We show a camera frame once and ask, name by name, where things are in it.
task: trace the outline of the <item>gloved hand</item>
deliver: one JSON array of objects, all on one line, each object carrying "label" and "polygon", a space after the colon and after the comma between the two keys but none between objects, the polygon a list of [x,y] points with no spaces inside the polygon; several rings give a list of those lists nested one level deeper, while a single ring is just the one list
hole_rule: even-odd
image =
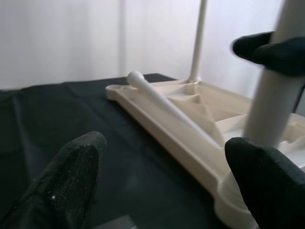
[{"label": "gloved hand", "polygon": [[260,229],[303,228],[305,173],[280,151],[232,138],[225,156],[244,202]]},{"label": "gloved hand", "polygon": [[8,211],[0,229],[84,229],[105,148],[98,132],[67,143]]},{"label": "gloved hand", "polygon": [[244,36],[233,42],[233,52],[248,61],[288,76],[305,76],[305,37],[270,44],[272,32]]}]

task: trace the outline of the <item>white cylinder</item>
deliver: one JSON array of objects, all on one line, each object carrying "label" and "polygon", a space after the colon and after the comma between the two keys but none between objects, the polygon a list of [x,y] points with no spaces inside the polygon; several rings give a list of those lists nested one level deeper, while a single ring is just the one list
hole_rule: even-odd
[{"label": "white cylinder", "polygon": [[[305,36],[305,1],[287,0],[272,42]],[[278,147],[297,99],[303,77],[264,70],[244,129],[244,137]]]},{"label": "white cylinder", "polygon": [[191,75],[187,80],[188,83],[201,81],[200,65],[201,65],[201,56],[202,56],[205,11],[206,11],[206,0],[201,0],[198,24],[197,24],[196,40],[195,40],[195,46],[193,52],[192,69],[191,69]]},{"label": "white cylinder", "polygon": [[[286,0],[272,42],[305,36],[304,12],[305,0]],[[302,81],[303,77],[294,78],[264,70],[248,116],[244,137],[277,147]],[[238,200],[243,199],[232,172],[219,184],[217,194],[215,211],[225,224],[233,229],[253,228],[254,218],[251,217],[246,205]],[[228,214],[222,210],[223,208],[231,208],[233,213]]]}]

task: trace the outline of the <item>black tablecloth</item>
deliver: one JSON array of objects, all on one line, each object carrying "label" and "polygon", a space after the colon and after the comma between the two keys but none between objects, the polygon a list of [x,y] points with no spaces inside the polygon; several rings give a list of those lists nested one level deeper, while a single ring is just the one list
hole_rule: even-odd
[{"label": "black tablecloth", "polygon": [[[146,75],[150,82],[170,78]],[[124,78],[0,92],[0,217],[67,142],[107,139],[92,225],[129,215],[139,229],[223,229],[213,198],[116,102],[105,87]]]}]

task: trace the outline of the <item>black cloth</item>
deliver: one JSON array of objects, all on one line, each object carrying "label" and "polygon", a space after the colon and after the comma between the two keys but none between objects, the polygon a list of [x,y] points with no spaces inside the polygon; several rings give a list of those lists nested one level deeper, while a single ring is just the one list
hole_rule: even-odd
[{"label": "black cloth", "polygon": [[[170,80],[159,74],[146,79]],[[129,215],[139,229],[226,228],[207,191],[126,111],[107,100],[110,84],[127,82],[117,78],[0,93],[0,216],[62,146],[98,131],[107,139],[107,150],[92,226]]]},{"label": "black cloth", "polygon": [[275,148],[235,137],[225,156],[261,229],[304,228],[305,173]]}]

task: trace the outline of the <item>white backdrop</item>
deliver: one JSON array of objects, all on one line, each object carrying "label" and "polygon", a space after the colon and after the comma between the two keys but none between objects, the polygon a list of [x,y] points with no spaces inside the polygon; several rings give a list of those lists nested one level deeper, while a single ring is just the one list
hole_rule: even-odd
[{"label": "white backdrop", "polygon": [[[260,68],[230,51],[272,30],[282,0],[209,0],[202,79],[253,96]],[[199,0],[2,0],[0,89],[125,76],[186,79]]]}]

